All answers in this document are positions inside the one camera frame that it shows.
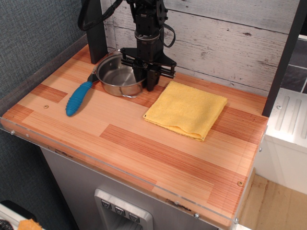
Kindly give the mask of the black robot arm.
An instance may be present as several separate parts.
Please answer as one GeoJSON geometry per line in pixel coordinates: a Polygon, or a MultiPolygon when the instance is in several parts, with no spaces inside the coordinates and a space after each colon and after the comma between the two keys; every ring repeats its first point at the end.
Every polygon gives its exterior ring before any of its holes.
{"type": "Polygon", "coordinates": [[[171,47],[172,42],[164,42],[165,29],[175,32],[165,24],[168,19],[168,9],[162,0],[129,0],[133,21],[136,25],[134,32],[137,40],[136,48],[122,48],[122,63],[131,66],[137,82],[152,91],[158,84],[160,76],[174,78],[177,63],[164,54],[164,47],[171,47]]]}

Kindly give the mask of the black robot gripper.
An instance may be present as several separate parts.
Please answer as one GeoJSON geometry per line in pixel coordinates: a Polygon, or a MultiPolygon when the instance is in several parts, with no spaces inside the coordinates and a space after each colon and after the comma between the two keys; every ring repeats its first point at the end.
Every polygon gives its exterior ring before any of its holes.
{"type": "Polygon", "coordinates": [[[164,42],[159,37],[148,39],[137,38],[136,48],[121,48],[121,62],[133,69],[137,83],[147,87],[149,92],[154,90],[160,75],[174,78],[177,63],[164,54],[164,42]]]}

